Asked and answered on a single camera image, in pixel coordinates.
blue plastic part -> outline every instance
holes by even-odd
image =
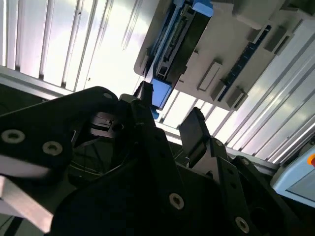
[[[315,153],[315,147],[312,147],[307,152],[305,152],[302,156],[292,162],[280,175],[278,179],[272,179],[272,187],[274,190],[287,198],[291,198],[295,201],[304,203],[311,207],[315,207],[315,202],[302,197],[296,193],[290,192],[289,188],[293,186],[295,183],[299,182],[305,176],[307,176],[310,172],[314,171],[314,167],[307,163],[310,155]]]
[[[159,113],[157,113],[156,110],[151,110],[151,112],[152,112],[153,119],[158,119]]]
[[[173,3],[177,6],[182,6],[184,4],[185,0],[173,0]]]
[[[153,84],[152,105],[162,108],[171,94],[172,85],[155,78],[151,80],[151,84]]]
[[[213,5],[210,0],[194,0],[192,9],[208,17],[213,15]]]

ceiling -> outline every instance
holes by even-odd
[[[2,68],[0,83],[45,98],[92,86],[106,87],[117,96],[133,93],[142,80],[133,66],[157,4],[157,0],[0,1],[0,65],[23,73]],[[175,90],[158,125],[180,143],[177,126],[197,106],[210,134],[228,148],[279,163],[315,133],[314,68],[315,21],[305,20],[238,111]],[[38,93],[33,85],[45,90]]]

screw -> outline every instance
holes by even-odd
[[[25,134],[17,129],[8,129],[2,132],[1,138],[8,144],[19,144],[25,139]]]
[[[221,143],[219,140],[216,140],[217,145],[219,145],[220,147],[223,146],[223,143]]]
[[[246,160],[246,159],[242,159],[242,160],[243,160],[243,162],[244,162],[245,165],[248,166],[248,165],[250,164],[250,163],[248,162],[248,160]]]
[[[109,99],[112,99],[113,98],[113,96],[111,95],[111,94],[109,94],[109,93],[104,93],[103,94],[104,95],[104,97],[107,97],[107,98],[109,98]]]
[[[177,193],[171,193],[169,195],[169,201],[173,207],[175,207],[177,210],[181,210],[184,208],[184,199],[178,195]]]
[[[63,151],[63,147],[60,143],[55,141],[45,142],[43,145],[44,153],[52,156],[57,156]]]
[[[250,232],[250,228],[247,224],[247,222],[242,218],[242,217],[236,217],[235,218],[235,223],[237,227],[243,231],[244,233],[248,234]]]

orange button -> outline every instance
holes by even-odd
[[[310,157],[307,159],[307,163],[310,166],[314,166],[315,167],[315,154],[310,155]]]

hex bolt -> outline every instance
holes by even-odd
[[[220,147],[223,146],[223,143],[221,143],[219,140],[216,140],[217,145],[219,145]]]
[[[246,159],[242,159],[242,161],[243,161],[243,163],[245,164],[245,165],[249,165],[250,163],[248,162],[248,160],[246,160]]]

